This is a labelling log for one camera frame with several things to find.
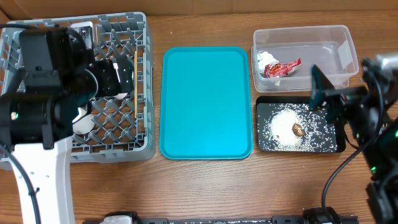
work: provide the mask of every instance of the nut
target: nut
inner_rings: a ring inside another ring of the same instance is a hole
[[[299,125],[299,124],[296,124],[296,123],[293,124],[292,130],[293,130],[293,133],[295,135],[297,135],[298,137],[302,137],[305,135],[305,131],[304,131],[303,127],[301,127],[301,125]]]

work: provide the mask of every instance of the clear plastic container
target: clear plastic container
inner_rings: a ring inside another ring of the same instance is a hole
[[[254,32],[252,74],[258,92],[308,91],[311,68],[317,65],[336,88],[348,86],[359,71],[354,42],[346,26],[311,26],[263,29]],[[257,55],[266,51],[280,63],[301,58],[299,68],[282,78],[266,78]]]

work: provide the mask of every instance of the black tray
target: black tray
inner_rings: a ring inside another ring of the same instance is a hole
[[[259,121],[257,115],[257,106],[261,103],[305,103],[308,104],[310,102],[309,96],[260,96],[256,100],[256,120],[257,120],[257,146],[263,152],[272,152],[270,150],[265,149],[259,144],[259,140],[262,138],[259,134]],[[343,152],[346,149],[346,143],[344,138],[344,126],[341,124],[335,124],[335,137],[336,140],[336,150],[333,152],[323,152],[323,151],[315,151],[317,153],[336,153],[336,152]]]

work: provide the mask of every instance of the white plastic part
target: white plastic part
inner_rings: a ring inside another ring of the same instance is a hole
[[[79,111],[79,115],[72,121],[72,122],[74,122],[74,124],[72,126],[73,132],[76,134],[89,133],[94,128],[94,125],[95,125],[94,122],[92,122],[93,115],[88,114],[87,116],[85,116],[84,118],[79,120],[82,116],[86,115],[87,110],[84,110],[83,108],[78,108],[78,111]]]
[[[92,41],[94,46],[87,47],[95,47],[100,45],[100,34],[98,33],[97,26],[94,26],[93,22],[77,22],[70,26],[71,28],[82,28],[82,27],[90,27],[92,31]]]
[[[120,82],[120,76],[119,76],[119,72],[118,72],[118,69],[119,69],[118,64],[117,63],[113,63],[113,68],[116,70],[116,74],[118,75],[118,80]],[[127,96],[127,93],[119,93],[119,94],[117,94],[114,97],[116,99],[118,99],[118,100],[121,100],[121,99],[123,99],[126,96]]]
[[[377,61],[380,63],[380,68],[385,69],[397,69],[398,68],[398,53],[386,53],[376,55]]]
[[[126,215],[106,217],[100,224],[132,224],[132,218]]]
[[[70,153],[72,137],[59,140],[53,149],[42,143],[17,144],[12,153],[21,163],[34,189],[42,224],[74,224],[72,191],[70,188]],[[24,224],[34,224],[35,216],[25,180],[12,164],[21,200]]]

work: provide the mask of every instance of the wooden stick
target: wooden stick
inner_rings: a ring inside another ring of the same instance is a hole
[[[138,92],[138,81],[137,81],[137,51],[134,52],[134,115],[137,119],[137,92]]]

